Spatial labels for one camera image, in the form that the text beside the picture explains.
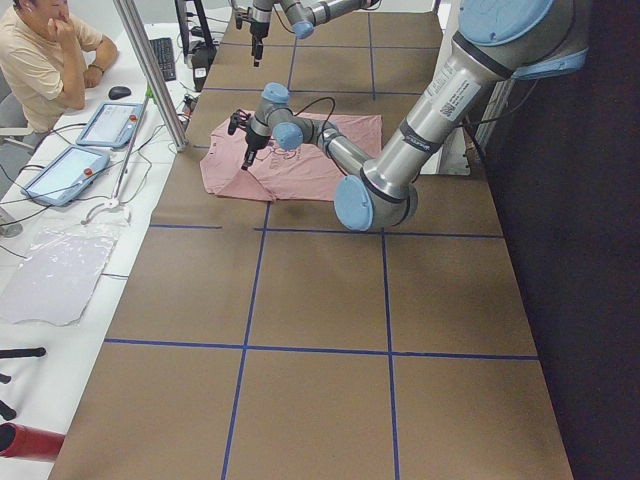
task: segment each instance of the dark wall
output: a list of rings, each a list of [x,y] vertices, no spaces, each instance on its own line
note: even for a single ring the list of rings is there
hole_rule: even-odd
[[[577,480],[640,479],[640,2],[595,0],[487,174]]]

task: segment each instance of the black mouse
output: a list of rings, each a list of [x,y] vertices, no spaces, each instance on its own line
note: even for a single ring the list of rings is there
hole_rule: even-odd
[[[129,95],[131,95],[131,89],[129,87],[125,87],[122,85],[117,85],[115,87],[112,87],[111,90],[109,90],[109,98],[111,100],[117,100],[122,97],[128,97]]]

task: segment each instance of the tripod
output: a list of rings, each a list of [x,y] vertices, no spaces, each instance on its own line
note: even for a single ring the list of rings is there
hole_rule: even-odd
[[[47,351],[43,348],[16,348],[14,350],[0,350],[0,359],[2,358],[22,358],[22,357],[43,357]],[[9,383],[11,377],[0,373],[0,383]],[[0,416],[5,420],[13,420],[16,418],[16,411],[0,400]]]

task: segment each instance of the keyboard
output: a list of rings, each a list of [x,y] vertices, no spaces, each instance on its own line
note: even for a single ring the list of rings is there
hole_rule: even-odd
[[[165,82],[176,79],[176,61],[173,56],[173,41],[168,38],[153,38],[150,40],[153,54],[158,60],[160,71]]]

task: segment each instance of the beige t-shirt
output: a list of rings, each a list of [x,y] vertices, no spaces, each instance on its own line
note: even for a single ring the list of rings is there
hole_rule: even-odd
[[[102,33],[74,15],[70,19],[80,48],[98,48]],[[84,58],[81,65],[86,68]],[[66,109],[56,100],[62,92],[62,49],[31,30],[13,7],[0,19],[0,67],[29,126],[36,132],[51,130]]]

